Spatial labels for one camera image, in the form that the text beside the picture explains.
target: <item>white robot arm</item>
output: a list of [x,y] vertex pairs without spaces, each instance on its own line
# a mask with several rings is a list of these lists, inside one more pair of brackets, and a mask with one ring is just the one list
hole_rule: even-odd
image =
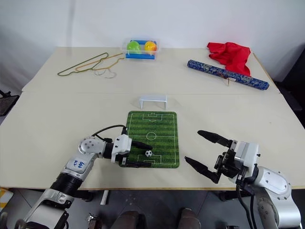
[[[300,212],[291,197],[290,183],[281,172],[257,166],[256,161],[260,156],[258,144],[238,143],[202,130],[198,131],[198,134],[213,143],[228,147],[229,150],[218,156],[214,167],[217,172],[209,171],[207,166],[185,157],[197,172],[210,178],[214,183],[218,183],[221,174],[224,174],[236,184],[237,192],[241,188],[251,195],[255,194],[265,229],[302,228]],[[250,228],[256,228],[255,222],[252,226],[249,212],[247,218]]]
[[[123,127],[122,134],[115,138],[113,143],[112,139],[98,136],[101,131],[81,140],[78,152],[70,158],[51,187],[43,192],[24,220],[17,221],[15,228],[63,229],[69,216],[65,209],[71,206],[75,192],[88,176],[98,157],[111,159],[113,163],[119,161],[125,167],[151,166],[151,163],[128,162],[127,158],[132,146],[145,150],[151,150],[152,147],[132,141],[123,125],[111,126],[103,130],[113,127]],[[1,215],[0,229],[7,229],[6,217],[6,214]]]

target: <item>green hanger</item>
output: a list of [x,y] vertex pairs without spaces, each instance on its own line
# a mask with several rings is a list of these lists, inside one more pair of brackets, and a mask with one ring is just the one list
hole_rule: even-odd
[[[93,60],[93,59],[95,59],[95,58],[97,58],[97,57],[99,57],[99,56],[103,56],[103,55],[105,55],[105,54],[106,54],[106,56],[103,57],[103,58],[100,58],[100,60],[99,60],[93,67],[91,67],[91,68],[87,68],[87,69],[84,69],[84,70],[81,70],[81,71],[77,71],[77,72],[70,72],[69,74],[61,74],[61,73],[65,72],[65,71],[67,71],[67,70],[70,70],[71,68],[75,68],[75,67],[78,66],[78,65],[81,65],[81,64],[83,64],[83,63],[86,63],[87,61]],[[70,68],[67,68],[67,69],[65,69],[65,70],[63,70],[63,71],[57,73],[57,75],[59,75],[59,76],[67,76],[67,75],[70,75],[70,74],[72,74],[72,73],[83,73],[83,72],[88,71],[88,70],[93,70],[94,67],[95,67],[96,65],[100,64],[100,63],[101,63],[104,59],[106,59],[108,56],[109,56],[109,54],[108,54],[107,52],[104,52],[104,53],[102,53],[102,54],[100,54],[100,55],[94,56],[94,57],[92,57],[92,58],[90,58],[90,59],[87,59],[87,60],[81,62],[81,63],[78,63],[78,64],[76,64],[76,65],[74,65],[74,66],[72,66],[72,67],[70,67]]]

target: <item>rolled mat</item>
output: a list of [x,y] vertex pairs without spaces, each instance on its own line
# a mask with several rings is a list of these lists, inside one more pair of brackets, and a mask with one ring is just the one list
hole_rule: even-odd
[[239,73],[234,73],[234,72],[230,72],[227,71],[225,69],[222,68],[217,68],[205,63],[201,63],[198,61],[193,61],[193,60],[189,60],[189,62],[187,63],[187,66],[189,68],[193,68],[205,73],[209,73],[212,75],[216,75],[216,76],[220,76],[223,78],[233,78],[236,80],[236,82],[248,85],[250,87],[254,87],[260,90],[266,90],[269,87],[269,83],[263,80],[258,80],[255,79],[253,77],[249,77],[246,75],[242,75]]

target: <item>red fabric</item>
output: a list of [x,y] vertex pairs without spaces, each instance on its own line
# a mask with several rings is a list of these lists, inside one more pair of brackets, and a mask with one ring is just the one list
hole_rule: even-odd
[[226,70],[250,76],[250,70],[245,65],[250,54],[248,47],[232,42],[225,44],[210,42],[207,47],[211,52],[209,57],[224,64]]

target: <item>green field mat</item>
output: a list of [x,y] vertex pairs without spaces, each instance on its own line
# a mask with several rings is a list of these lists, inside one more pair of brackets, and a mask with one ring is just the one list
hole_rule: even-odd
[[131,148],[128,161],[150,162],[152,168],[177,168],[179,166],[177,114],[175,112],[130,111],[128,136],[152,146],[151,157],[145,150]]

